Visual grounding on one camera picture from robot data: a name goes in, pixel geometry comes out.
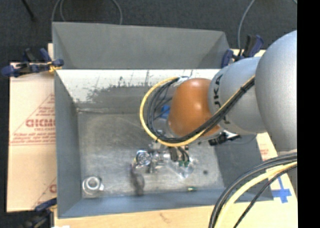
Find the blue clamp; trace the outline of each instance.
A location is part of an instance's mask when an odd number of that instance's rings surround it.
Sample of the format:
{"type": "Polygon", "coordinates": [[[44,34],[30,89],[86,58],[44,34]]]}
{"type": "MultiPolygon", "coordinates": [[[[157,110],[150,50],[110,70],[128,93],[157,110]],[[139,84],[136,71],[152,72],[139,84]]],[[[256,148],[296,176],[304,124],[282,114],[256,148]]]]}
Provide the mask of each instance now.
{"type": "Polygon", "coordinates": [[[19,77],[28,74],[40,73],[40,72],[53,72],[57,69],[61,69],[65,62],[62,59],[53,60],[49,56],[49,53],[44,49],[40,49],[41,62],[32,63],[31,60],[35,60],[35,57],[31,53],[31,50],[27,48],[23,52],[22,62],[18,63],[15,67],[13,65],[7,65],[1,69],[2,76],[5,77],[19,77]]]}
{"type": "Polygon", "coordinates": [[[228,49],[222,57],[221,68],[228,66],[233,60],[236,62],[241,59],[254,57],[255,54],[260,51],[263,45],[264,41],[259,35],[248,35],[243,53],[235,55],[231,49],[228,49]]]}

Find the black cable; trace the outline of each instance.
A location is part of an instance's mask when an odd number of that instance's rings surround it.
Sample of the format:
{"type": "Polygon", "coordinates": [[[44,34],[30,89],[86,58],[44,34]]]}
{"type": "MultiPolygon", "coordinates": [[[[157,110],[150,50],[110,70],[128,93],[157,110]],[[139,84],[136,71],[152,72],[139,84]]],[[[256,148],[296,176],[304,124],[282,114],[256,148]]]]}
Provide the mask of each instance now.
{"type": "Polygon", "coordinates": [[[274,157],[270,161],[265,161],[261,164],[258,164],[256,167],[250,169],[249,171],[245,172],[241,176],[239,176],[232,184],[228,186],[224,190],[224,192],[221,194],[220,198],[217,200],[214,209],[212,211],[211,217],[210,217],[210,222],[209,222],[209,228],[213,228],[214,225],[217,222],[218,216],[221,212],[221,209],[225,202],[227,201],[229,195],[233,192],[233,190],[244,180],[246,180],[249,177],[252,177],[256,174],[260,174],[261,172],[264,172],[266,169],[270,169],[279,165],[286,165],[290,164],[292,162],[297,161],[297,153],[291,153],[291,154],[286,154],[282,155],[280,157],[274,157]]]}
{"type": "MultiPolygon", "coordinates": [[[[177,79],[172,80],[168,83],[166,83],[164,86],[160,87],[159,90],[157,90],[157,92],[155,93],[154,97],[151,100],[151,105],[154,104],[154,99],[156,99],[156,97],[159,97],[160,93],[162,92],[165,88],[166,85],[175,82],[177,79]]],[[[208,119],[205,123],[203,123],[201,126],[199,126],[198,128],[196,128],[194,131],[192,131],[191,133],[185,135],[185,136],[181,136],[181,137],[166,137],[165,135],[159,134],[157,133],[157,131],[151,126],[149,127],[149,123],[147,123],[148,128],[150,129],[150,131],[156,135],[160,140],[166,141],[166,142],[170,142],[170,143],[180,143],[180,142],[184,142],[185,140],[188,140],[189,138],[195,136],[196,134],[202,132],[203,130],[205,131],[209,131],[211,130],[214,126],[216,126],[225,116],[226,114],[230,111],[230,109],[236,104],[236,102],[255,84],[255,77],[253,76],[250,80],[248,80],[241,88],[238,92],[236,92],[231,99],[229,100],[229,102],[227,104],[224,105],[224,107],[222,109],[220,109],[217,113],[215,113],[210,119],[208,119]]],[[[148,119],[150,118],[150,111],[148,109],[148,119]]]]}
{"type": "Polygon", "coordinates": [[[233,228],[237,228],[238,225],[241,223],[241,221],[245,218],[245,216],[247,215],[247,213],[250,211],[250,209],[254,206],[254,204],[256,203],[256,201],[258,200],[258,198],[261,196],[262,193],[264,193],[264,191],[279,177],[281,177],[283,174],[288,173],[288,171],[295,169],[297,167],[297,165],[291,166],[286,168],[285,170],[279,172],[278,174],[276,174],[273,178],[271,178],[268,182],[265,183],[265,185],[259,190],[259,192],[255,195],[255,197],[252,199],[252,201],[250,202],[250,204],[246,207],[246,209],[244,210],[244,212],[241,214],[241,216],[239,217],[238,221],[235,223],[235,225],[233,226],[233,228]]]}
{"type": "Polygon", "coordinates": [[[187,151],[185,149],[183,149],[181,146],[177,147],[178,150],[180,151],[180,153],[183,155],[183,161],[185,161],[185,157],[187,159],[187,161],[190,161],[190,157],[189,154],[187,153],[187,151]]]}
{"type": "MultiPolygon", "coordinates": [[[[116,1],[116,0],[111,0],[113,2],[113,4],[116,6],[116,8],[118,9],[118,12],[119,12],[119,25],[122,25],[123,23],[123,13],[122,13],[122,10],[121,10],[121,7],[119,5],[119,3],[116,1]]],[[[63,14],[63,5],[64,5],[64,2],[65,0],[57,0],[57,2],[55,3],[54,7],[53,7],[53,11],[52,11],[52,14],[51,14],[51,21],[53,22],[54,21],[54,18],[55,18],[55,13],[56,13],[56,9],[59,5],[59,14],[60,14],[60,17],[62,19],[62,21],[66,21],[65,19],[65,16],[63,14]]]]}

